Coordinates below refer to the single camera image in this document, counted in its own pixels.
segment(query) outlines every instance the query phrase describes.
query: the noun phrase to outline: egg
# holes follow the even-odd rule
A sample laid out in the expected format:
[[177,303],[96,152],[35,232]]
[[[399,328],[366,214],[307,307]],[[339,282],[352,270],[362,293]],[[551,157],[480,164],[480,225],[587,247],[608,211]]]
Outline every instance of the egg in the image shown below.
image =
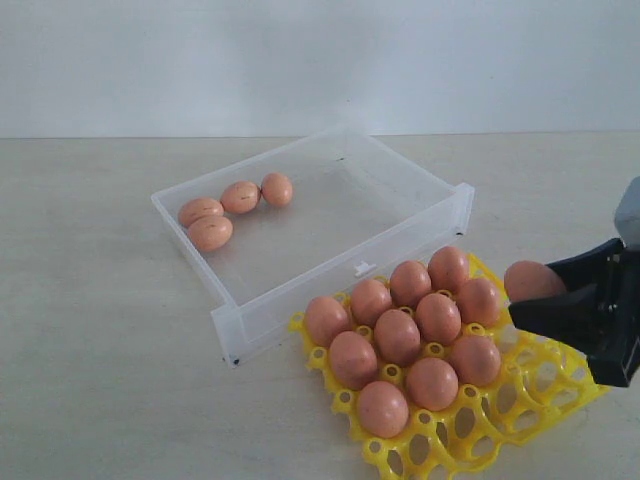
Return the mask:
[[463,335],[455,341],[447,360],[461,383],[485,387],[500,373],[500,351],[489,337]]
[[416,405],[432,412],[447,408],[458,396],[458,376],[440,358],[423,358],[409,369],[407,393]]
[[516,262],[507,269],[504,288],[514,303],[567,293],[566,285],[556,272],[529,260]]
[[420,301],[415,320],[427,343],[451,345],[462,327],[460,311],[455,302],[440,293],[430,293]]
[[503,301],[498,288],[484,277],[472,278],[456,296],[456,305],[464,323],[492,327],[498,322]]
[[456,293],[469,280],[469,258],[458,247],[449,245],[433,254],[427,271],[434,290]]
[[351,330],[339,333],[331,342],[329,365],[338,381],[351,390],[361,390],[378,376],[373,346]]
[[222,204],[214,198],[199,197],[185,203],[178,212],[178,222],[184,227],[189,226],[196,220],[210,215],[223,215]]
[[420,330],[402,310],[384,312],[373,330],[373,338],[385,360],[406,367],[420,355]]
[[351,313],[361,325],[373,327],[380,315],[392,305],[391,293],[378,280],[362,280],[351,292]]
[[350,330],[351,322],[340,302],[333,297],[322,296],[307,305],[304,326],[313,343],[328,347],[339,333]]
[[262,196],[274,207],[286,207],[293,199],[293,185],[282,173],[270,173],[262,180]]
[[424,265],[409,260],[395,268],[389,287],[397,306],[416,308],[422,297],[431,291],[431,278]]
[[202,217],[187,229],[189,240],[203,253],[213,252],[222,247],[229,241],[232,234],[231,220],[217,215]]
[[404,395],[389,382],[376,381],[362,389],[356,410],[360,425],[380,438],[392,438],[404,430],[409,405]]
[[228,186],[220,202],[229,213],[247,213],[256,208],[260,201],[260,188],[253,182],[236,182]]

